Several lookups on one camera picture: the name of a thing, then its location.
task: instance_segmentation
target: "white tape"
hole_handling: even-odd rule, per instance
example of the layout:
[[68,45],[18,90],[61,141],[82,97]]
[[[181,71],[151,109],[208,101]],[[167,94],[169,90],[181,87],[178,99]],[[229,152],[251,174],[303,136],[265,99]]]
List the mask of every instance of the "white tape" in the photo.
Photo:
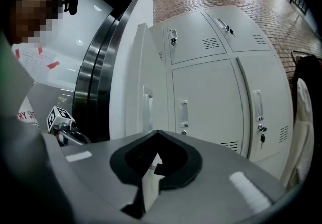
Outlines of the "white tape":
[[66,159],[69,162],[75,162],[75,161],[79,161],[79,160],[82,160],[82,159],[86,159],[86,158],[88,158],[90,156],[92,156],[92,154],[89,151],[85,151],[85,152],[81,152],[81,153],[78,153],[78,154],[68,155],[68,156],[66,156]]
[[59,134],[59,140],[61,141],[61,142],[64,142],[64,136],[60,133]]
[[268,198],[253,185],[243,172],[235,172],[229,179],[254,213],[260,213],[271,206]]

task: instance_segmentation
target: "white metal locker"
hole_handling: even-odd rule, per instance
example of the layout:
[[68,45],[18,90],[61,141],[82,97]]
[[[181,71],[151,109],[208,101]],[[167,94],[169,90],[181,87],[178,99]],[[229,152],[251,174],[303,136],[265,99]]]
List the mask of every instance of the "white metal locker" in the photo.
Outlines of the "white metal locker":
[[[239,7],[217,6],[205,12],[221,30],[233,52],[271,50],[260,28]],[[225,24],[233,29],[235,36],[223,28]]]
[[141,24],[128,62],[125,135],[152,130],[168,130],[166,69],[149,28]]
[[160,56],[161,61],[164,65],[166,65],[165,58],[165,44],[163,39],[163,26],[162,23],[155,24],[149,28],[154,43],[156,45],[158,54]]
[[[243,73],[251,107],[251,151],[253,162],[274,157],[292,138],[292,108],[276,56],[241,56],[237,58]],[[258,125],[267,128],[261,145]],[[283,166],[276,163],[276,168]]]
[[230,60],[173,70],[173,85],[176,132],[240,153],[243,111]]
[[[167,21],[171,64],[226,53],[211,25],[199,12]],[[170,30],[176,30],[177,42],[171,44]]]

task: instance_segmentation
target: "sign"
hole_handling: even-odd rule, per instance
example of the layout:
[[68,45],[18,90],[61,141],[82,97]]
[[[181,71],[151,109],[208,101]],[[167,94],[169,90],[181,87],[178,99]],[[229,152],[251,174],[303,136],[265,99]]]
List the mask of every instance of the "sign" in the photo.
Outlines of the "sign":
[[24,101],[21,104],[17,118],[40,129],[34,110],[32,109],[27,97],[25,97]]

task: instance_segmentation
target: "brick wall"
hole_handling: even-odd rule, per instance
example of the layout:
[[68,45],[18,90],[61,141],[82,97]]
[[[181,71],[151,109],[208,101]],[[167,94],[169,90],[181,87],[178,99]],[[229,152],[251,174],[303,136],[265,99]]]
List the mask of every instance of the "brick wall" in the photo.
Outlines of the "brick wall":
[[304,15],[288,0],[155,0],[154,22],[163,22],[195,9],[220,5],[237,5],[261,27],[279,54],[291,87],[295,71],[291,51],[322,56],[322,42],[312,32]]

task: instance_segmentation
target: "poster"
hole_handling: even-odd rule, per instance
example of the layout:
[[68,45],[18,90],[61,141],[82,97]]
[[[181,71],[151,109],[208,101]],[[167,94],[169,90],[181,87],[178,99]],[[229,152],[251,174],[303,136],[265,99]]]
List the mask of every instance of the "poster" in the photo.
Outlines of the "poster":
[[59,62],[54,62],[55,53],[42,47],[22,44],[13,45],[12,50],[16,59],[36,82],[46,83],[49,71],[59,65]]

